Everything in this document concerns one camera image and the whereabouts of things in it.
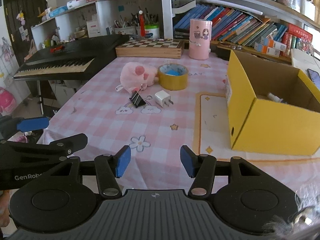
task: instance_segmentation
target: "white phone charger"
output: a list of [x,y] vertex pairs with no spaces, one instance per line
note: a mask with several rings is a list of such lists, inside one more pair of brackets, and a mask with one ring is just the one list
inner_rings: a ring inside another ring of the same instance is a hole
[[169,106],[170,104],[173,104],[173,102],[171,101],[171,96],[164,90],[155,93],[155,101],[162,107],[164,107],[165,105]]

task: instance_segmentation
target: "electronic keyboard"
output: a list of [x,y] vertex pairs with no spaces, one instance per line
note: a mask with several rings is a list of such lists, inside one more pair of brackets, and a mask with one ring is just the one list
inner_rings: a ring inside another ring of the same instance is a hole
[[13,76],[16,80],[89,80],[116,58],[128,35],[80,39],[37,51]]

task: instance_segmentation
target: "pink backpack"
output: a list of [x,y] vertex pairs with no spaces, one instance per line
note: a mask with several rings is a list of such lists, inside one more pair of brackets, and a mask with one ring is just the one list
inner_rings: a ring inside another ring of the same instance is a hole
[[14,96],[4,88],[0,87],[0,113],[5,111],[6,113],[11,114],[15,109],[15,106],[16,100],[14,99]]

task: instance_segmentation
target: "door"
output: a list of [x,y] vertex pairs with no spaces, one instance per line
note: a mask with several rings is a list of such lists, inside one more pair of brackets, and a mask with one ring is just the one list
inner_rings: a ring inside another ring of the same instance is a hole
[[[16,55],[19,66],[24,63],[24,57],[29,54],[31,40],[33,39],[31,27],[39,24],[41,18],[38,15],[47,8],[46,0],[3,0],[4,14],[6,18],[9,37],[13,51]],[[22,11],[26,24],[24,29],[28,29],[29,41],[22,40],[19,28],[21,22],[17,20],[17,15]],[[27,82],[33,96],[37,95],[36,81]]]

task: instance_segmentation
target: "pink cylindrical container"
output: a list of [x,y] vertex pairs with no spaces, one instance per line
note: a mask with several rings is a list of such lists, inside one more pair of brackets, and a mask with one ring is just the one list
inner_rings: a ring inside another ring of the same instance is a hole
[[212,21],[190,20],[189,57],[204,60],[209,57]]

